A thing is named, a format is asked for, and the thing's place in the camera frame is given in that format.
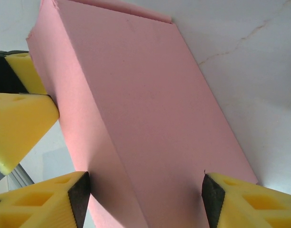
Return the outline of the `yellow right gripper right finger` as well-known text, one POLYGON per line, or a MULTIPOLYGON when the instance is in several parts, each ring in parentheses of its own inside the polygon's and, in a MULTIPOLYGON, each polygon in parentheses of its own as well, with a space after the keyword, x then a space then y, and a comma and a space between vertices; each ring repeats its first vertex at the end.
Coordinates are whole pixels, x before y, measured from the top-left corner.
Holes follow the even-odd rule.
POLYGON ((291 228, 291 195, 219 173, 201 193, 211 228, 291 228))

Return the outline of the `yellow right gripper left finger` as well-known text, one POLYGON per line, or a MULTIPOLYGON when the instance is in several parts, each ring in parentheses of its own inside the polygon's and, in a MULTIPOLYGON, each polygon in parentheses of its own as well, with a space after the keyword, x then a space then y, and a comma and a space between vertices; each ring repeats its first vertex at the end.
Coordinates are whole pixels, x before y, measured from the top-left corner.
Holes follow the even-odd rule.
POLYGON ((86 171, 0 194, 0 228, 82 228, 90 198, 86 171))

